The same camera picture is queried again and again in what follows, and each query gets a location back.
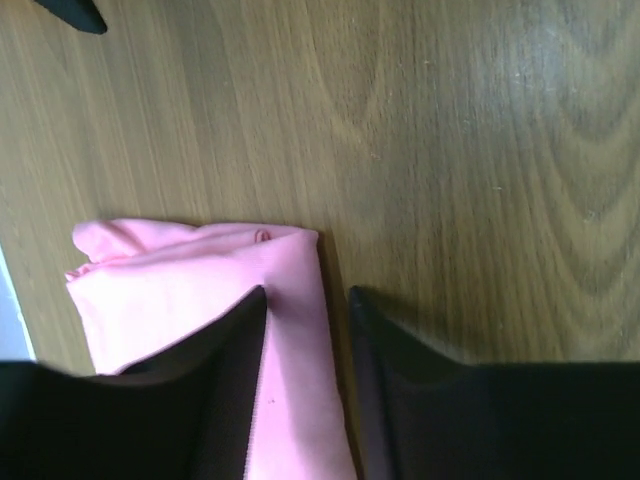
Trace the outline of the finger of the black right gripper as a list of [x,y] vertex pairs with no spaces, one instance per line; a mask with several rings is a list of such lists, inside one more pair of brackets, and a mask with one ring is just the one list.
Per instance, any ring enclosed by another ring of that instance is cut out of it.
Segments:
[[102,35],[108,31],[92,0],[35,0],[35,3],[80,32]]

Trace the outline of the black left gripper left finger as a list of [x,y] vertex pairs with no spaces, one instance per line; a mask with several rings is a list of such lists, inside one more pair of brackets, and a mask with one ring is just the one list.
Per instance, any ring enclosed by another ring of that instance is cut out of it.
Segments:
[[5,479],[240,479],[266,327],[266,294],[116,375],[1,365]]

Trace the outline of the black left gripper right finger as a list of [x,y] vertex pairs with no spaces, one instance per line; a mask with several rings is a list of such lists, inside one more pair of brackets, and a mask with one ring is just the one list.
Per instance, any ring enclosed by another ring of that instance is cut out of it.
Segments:
[[635,362],[465,365],[386,318],[349,321],[368,479],[635,479]]

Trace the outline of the pink t shirt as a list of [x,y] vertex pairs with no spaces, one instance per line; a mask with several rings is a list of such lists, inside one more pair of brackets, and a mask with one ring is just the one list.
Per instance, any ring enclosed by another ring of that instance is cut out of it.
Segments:
[[312,230],[142,219],[76,226],[87,263],[67,276],[89,353],[114,374],[221,317],[253,288],[267,328],[246,475],[353,479]]

